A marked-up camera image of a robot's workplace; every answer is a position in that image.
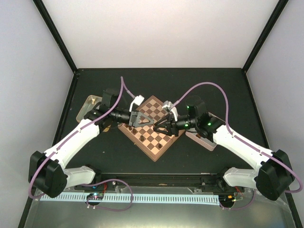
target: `black base surface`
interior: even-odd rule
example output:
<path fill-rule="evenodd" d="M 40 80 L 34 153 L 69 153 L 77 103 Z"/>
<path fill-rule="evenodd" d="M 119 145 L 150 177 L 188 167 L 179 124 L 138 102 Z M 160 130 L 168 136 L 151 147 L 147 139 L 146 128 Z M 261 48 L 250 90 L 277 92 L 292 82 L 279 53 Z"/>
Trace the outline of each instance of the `black base surface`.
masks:
<path fill-rule="evenodd" d="M 120 88 L 120 76 L 135 95 L 146 99 L 151 95 L 161 101 L 175 102 L 193 85 L 210 81 L 220 85 L 229 100 L 230 126 L 253 142 L 265 146 L 246 76 L 240 68 L 139 68 L 80 69 L 61 138 L 76 126 L 76 116 L 89 95 L 101 96 L 107 88 Z M 211 85 L 196 88 L 190 95 L 199 95 L 208 110 L 224 119 L 225 101 Z M 119 106 L 131 102 L 125 92 Z M 177 106 L 186 113 L 184 102 Z M 182 135 L 156 162 L 152 161 L 119 129 L 100 133 L 71 160 L 68 168 L 91 164 L 102 173 L 217 173 L 224 167 L 248 169 L 250 166 L 229 150 L 217 146 L 210 152 L 186 135 Z"/>

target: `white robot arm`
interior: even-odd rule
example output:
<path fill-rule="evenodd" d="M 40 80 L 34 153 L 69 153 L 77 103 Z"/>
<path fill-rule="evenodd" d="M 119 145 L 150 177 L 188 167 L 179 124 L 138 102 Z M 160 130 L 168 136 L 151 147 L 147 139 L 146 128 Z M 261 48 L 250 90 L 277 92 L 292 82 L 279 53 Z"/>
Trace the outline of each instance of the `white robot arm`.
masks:
<path fill-rule="evenodd" d="M 112 106 L 111 103 L 116 101 L 116 98 L 112 90 L 106 90 L 102 102 L 96 104 L 70 134 L 44 153 L 36 151 L 32 154 L 29 164 L 29 182 L 31 182 L 34 174 L 37 173 L 42 162 L 49 157 L 49 160 L 34 180 L 34 187 L 40 189 L 50 197 L 56 197 L 65 188 L 92 183 L 95 177 L 95 171 L 93 169 L 86 166 L 66 169 L 67 164 L 84 145 L 110 126 L 112 122 L 125 123 L 133 127 L 154 123 L 153 119 L 141 112 L 121 110 L 118 108 L 111 111 L 103 119 L 95 122 L 94 120 L 107 112 L 109 107 Z M 142 101 L 143 97 L 139 102 L 136 101 L 135 104 L 138 105 Z M 148 122 L 140 123 L 141 117 L 144 117 Z"/>
<path fill-rule="evenodd" d="M 202 138 L 205 143 L 218 144 L 227 148 L 252 167 L 251 170 L 223 167 L 226 171 L 223 174 L 223 171 L 220 172 L 219 178 L 223 179 L 227 185 L 258 189 L 268 199 L 276 200 L 293 182 L 295 177 L 269 158 L 273 157 L 291 169 L 285 152 L 281 150 L 273 152 L 236 133 L 226 126 L 224 121 L 210 114 L 205 103 L 197 97 L 188 100 L 186 106 L 187 115 L 178 116 L 176 120 L 172 114 L 169 114 L 154 124 L 154 131 L 169 136 L 178 136 L 179 130 L 196 132 L 193 134 Z"/>

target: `wooden chess board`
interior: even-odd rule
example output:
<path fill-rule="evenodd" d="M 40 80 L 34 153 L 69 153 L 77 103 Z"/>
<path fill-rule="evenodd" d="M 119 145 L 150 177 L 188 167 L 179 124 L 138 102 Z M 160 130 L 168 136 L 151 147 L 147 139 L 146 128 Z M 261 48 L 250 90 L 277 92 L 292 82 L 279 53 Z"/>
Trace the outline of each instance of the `wooden chess board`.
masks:
<path fill-rule="evenodd" d="M 151 96 L 137 108 L 137 111 L 142 112 L 156 122 L 167 114 L 167 112 L 162 109 L 162 104 L 163 102 L 155 96 Z M 178 137 L 175 137 L 174 135 L 167 136 L 162 133 L 154 132 L 152 125 L 133 128 L 123 124 L 119 129 L 153 161 L 157 161 L 178 139 Z"/>

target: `purple cable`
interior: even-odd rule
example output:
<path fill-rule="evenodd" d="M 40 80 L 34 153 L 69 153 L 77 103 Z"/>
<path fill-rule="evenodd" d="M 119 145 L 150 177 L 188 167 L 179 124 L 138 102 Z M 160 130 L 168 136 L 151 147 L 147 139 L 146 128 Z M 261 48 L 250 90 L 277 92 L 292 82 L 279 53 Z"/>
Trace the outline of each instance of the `purple cable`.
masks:
<path fill-rule="evenodd" d="M 198 86 L 200 86 L 200 85 L 201 85 L 201 86 L 202 86 L 202 85 L 213 85 L 213 86 L 215 86 L 216 88 L 218 88 L 218 89 L 222 92 L 222 94 L 223 94 L 223 96 L 224 96 L 224 98 L 225 98 L 225 103 L 226 103 L 226 116 L 225 116 L 226 127 L 227 127 L 228 132 L 229 132 L 231 135 L 233 135 L 233 132 L 231 131 L 230 126 L 229 126 L 229 123 L 228 123 L 229 105 L 228 105 L 228 98 L 227 98 L 227 95 L 226 95 L 225 91 L 224 91 L 219 85 L 217 85 L 217 84 L 215 84 L 215 83 L 213 83 L 213 82 L 201 82 L 201 83 L 198 83 L 198 84 L 192 86 L 192 87 L 191 87 L 191 88 L 190 88 L 190 89 L 189 89 L 189 90 L 188 90 L 188 91 L 187 91 L 179 100 L 177 100 L 177 101 L 173 104 L 172 108 L 175 107 L 178 103 L 180 103 L 180 102 L 182 101 L 182 99 L 184 99 L 185 96 L 188 95 L 188 93 L 190 93 L 193 89 L 195 89 L 196 87 L 198 87 Z M 302 191 L 302 189 L 303 189 L 303 182 L 302 182 L 302 180 L 301 180 L 301 179 L 299 178 L 299 176 L 298 176 L 292 169 L 290 169 L 287 165 L 285 165 L 284 163 L 280 162 L 278 159 L 276 159 L 276 158 L 274 158 L 274 157 L 272 157 L 272 156 L 270 156 L 270 155 L 268 155 L 268 154 L 266 154 L 266 153 L 264 153 L 264 152 L 261 152 L 258 148 L 256 148 L 255 146 L 249 144 L 248 142 L 244 141 L 243 139 L 241 139 L 241 138 L 238 137 L 237 135 L 235 135 L 234 137 L 235 137 L 236 139 L 238 139 L 239 141 L 241 141 L 242 143 L 244 143 L 245 145 L 247 145 L 247 146 L 249 146 L 250 148 L 252 148 L 253 150 L 255 150 L 255 151 L 261 153 L 262 155 L 265 155 L 266 157 L 270 158 L 271 160 L 275 161 L 276 163 L 278 163 L 279 165 L 281 165 L 283 168 L 285 168 L 287 171 L 289 171 L 289 172 L 297 179 L 297 181 L 299 182 L 299 185 L 300 185 L 299 188 L 298 188 L 297 190 L 286 190 L 285 192 L 287 192 L 287 193 L 298 193 L 298 192 Z"/>
<path fill-rule="evenodd" d="M 132 202 L 133 202 L 133 192 L 132 192 L 132 189 L 131 187 L 126 183 L 124 182 L 123 180 L 120 180 L 120 179 L 109 179 L 109 180 L 104 180 L 102 182 L 99 182 L 97 184 L 82 184 L 82 186 L 86 186 L 86 187 L 93 187 L 93 186 L 97 186 L 97 185 L 100 185 L 100 184 L 104 184 L 104 183 L 107 183 L 107 182 L 110 182 L 110 181 L 118 181 L 118 182 L 121 182 L 123 183 L 125 186 L 128 187 L 128 189 L 130 190 L 130 194 L 131 194 L 131 200 L 130 200 L 130 203 L 127 207 L 123 208 L 123 209 L 112 209 L 112 208 L 106 208 L 106 207 L 100 207 L 100 206 L 95 206 L 96 208 L 98 209 L 104 209 L 104 210 L 110 210 L 110 211 L 115 211 L 115 212 L 120 212 L 120 211 L 125 211 L 125 210 L 128 210 L 131 205 L 132 205 Z M 90 207 L 92 205 L 89 205 L 89 199 L 87 199 L 86 201 L 86 204 Z"/>
<path fill-rule="evenodd" d="M 127 86 L 125 85 L 125 83 L 123 83 L 124 89 L 127 91 L 127 93 L 134 99 L 135 96 L 131 93 L 130 90 L 128 90 Z"/>
<path fill-rule="evenodd" d="M 69 137 L 67 137 L 58 147 L 57 151 L 60 150 L 60 148 L 66 144 L 67 141 L 69 141 L 74 135 L 76 135 L 79 131 L 74 131 Z"/>
<path fill-rule="evenodd" d="M 122 82 L 121 86 L 120 86 L 120 92 L 119 92 L 118 98 L 117 98 L 116 102 L 114 103 L 114 105 L 105 114 L 103 114 L 102 116 L 100 116 L 100 117 L 96 118 L 95 120 L 93 120 L 93 121 L 87 123 L 86 125 L 82 126 L 80 128 L 81 130 L 83 130 L 87 126 L 90 126 L 91 124 L 93 124 L 93 123 L 95 123 L 95 122 L 97 122 L 97 121 L 105 118 L 108 114 L 110 114 L 113 111 L 113 109 L 116 108 L 116 106 L 118 105 L 118 102 L 120 101 L 120 98 L 122 97 L 123 91 L 124 91 L 124 87 L 123 87 L 124 86 L 124 80 L 123 80 L 124 78 L 120 77 L 120 79 L 121 79 L 121 82 Z"/>
<path fill-rule="evenodd" d="M 52 152 L 42 163 L 41 165 L 38 167 L 38 169 L 36 170 L 36 172 L 34 173 L 34 176 L 32 177 L 32 180 L 30 181 L 29 183 L 29 187 L 28 187 L 28 196 L 32 199 L 37 199 L 37 198 L 40 198 L 41 196 L 45 195 L 45 193 L 42 193 L 38 196 L 33 196 L 32 195 L 32 188 L 33 188 L 33 184 L 34 184 L 34 181 L 36 179 L 36 177 L 38 176 L 39 172 L 41 171 L 41 169 L 43 168 L 43 166 L 48 162 L 48 160 L 51 159 L 51 157 L 55 154 L 56 152 Z"/>
<path fill-rule="evenodd" d="M 242 209 L 245 209 L 253 203 L 253 201 L 255 200 L 255 197 L 256 197 L 256 193 L 257 193 L 257 191 L 254 189 L 251 201 L 243 207 L 240 207 L 240 208 L 225 208 L 221 203 L 219 203 L 219 206 L 223 209 L 228 209 L 228 210 L 242 210 Z"/>

